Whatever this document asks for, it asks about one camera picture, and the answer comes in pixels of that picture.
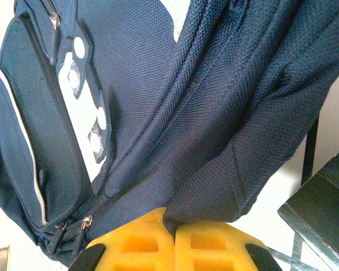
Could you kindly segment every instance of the white circular patch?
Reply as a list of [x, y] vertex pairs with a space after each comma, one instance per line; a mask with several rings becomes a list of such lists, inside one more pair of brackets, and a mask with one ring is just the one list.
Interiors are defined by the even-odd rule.
[[85, 46], [84, 46], [84, 42], [81, 39], [81, 37], [76, 37], [74, 39], [74, 51], [75, 54], [82, 59], [85, 55]]
[[99, 136], [96, 133], [92, 133], [90, 135], [90, 146], [94, 152], [100, 153], [102, 144]]
[[101, 127], [102, 130], [107, 129], [106, 113], [104, 108], [101, 106], [98, 108], [97, 119], [99, 127]]
[[79, 76], [76, 71], [71, 69], [69, 71], [68, 79], [72, 89], [75, 89], [79, 86]]

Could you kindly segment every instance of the navy blue backpack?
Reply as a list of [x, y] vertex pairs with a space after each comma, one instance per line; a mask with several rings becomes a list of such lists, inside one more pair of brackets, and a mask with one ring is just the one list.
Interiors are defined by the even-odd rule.
[[246, 214], [339, 75], [339, 0], [17, 0], [0, 206], [69, 265], [158, 207]]

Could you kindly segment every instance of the yellow plastic object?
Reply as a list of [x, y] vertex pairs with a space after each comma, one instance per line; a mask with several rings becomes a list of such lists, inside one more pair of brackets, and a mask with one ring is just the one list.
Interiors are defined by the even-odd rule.
[[105, 244], [95, 271], [257, 271], [245, 245], [266, 246], [226, 223], [198, 222], [176, 232], [176, 242], [162, 224], [165, 208], [92, 241]]

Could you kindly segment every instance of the floor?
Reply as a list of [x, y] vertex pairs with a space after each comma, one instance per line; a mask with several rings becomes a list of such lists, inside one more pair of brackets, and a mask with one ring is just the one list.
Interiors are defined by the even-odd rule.
[[[6, 26], [12, 18], [13, 1], [0, 1], [0, 46]], [[303, 142], [293, 158], [270, 178], [250, 213], [232, 224], [262, 240], [272, 250], [277, 251], [280, 258], [292, 256], [294, 231], [283, 222], [276, 210], [299, 188], [304, 150], [305, 143]], [[313, 173], [318, 171], [338, 152], [339, 78], [333, 84], [321, 111]], [[8, 244], [11, 246], [11, 271], [67, 270], [65, 266], [44, 256], [22, 230], [7, 218], [0, 209], [0, 246]], [[302, 263], [313, 267], [312, 270], [330, 270], [307, 245], [301, 241], [298, 245], [302, 247]], [[284, 271], [290, 271], [289, 264], [279, 259], [277, 261]]]

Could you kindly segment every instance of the metal zipper pull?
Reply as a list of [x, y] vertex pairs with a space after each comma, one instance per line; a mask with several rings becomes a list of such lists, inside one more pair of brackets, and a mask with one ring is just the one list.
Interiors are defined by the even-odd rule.
[[67, 223], [63, 222], [63, 223], [60, 223], [58, 226], [55, 226], [55, 227], [57, 228], [57, 230], [56, 230], [52, 240], [50, 241], [50, 243], [48, 244], [48, 246], [46, 248], [46, 252], [47, 252], [49, 257], [53, 257], [54, 254], [57, 252], [57, 249], [59, 247], [59, 243], [64, 236], [64, 232], [65, 232], [65, 229], [67, 227]]
[[73, 248], [72, 256], [70, 258], [70, 264], [72, 264], [75, 261], [80, 251], [82, 250], [84, 239], [85, 239], [85, 234], [88, 231], [88, 228], [92, 225], [92, 222], [93, 222], [93, 216], [88, 216], [83, 219], [78, 235], [75, 238], [74, 248]]
[[60, 18], [56, 12], [49, 17], [51, 23], [53, 24], [53, 29], [51, 30], [50, 36], [50, 51], [49, 51], [49, 62], [50, 65], [56, 65], [58, 59], [58, 28], [60, 26]]

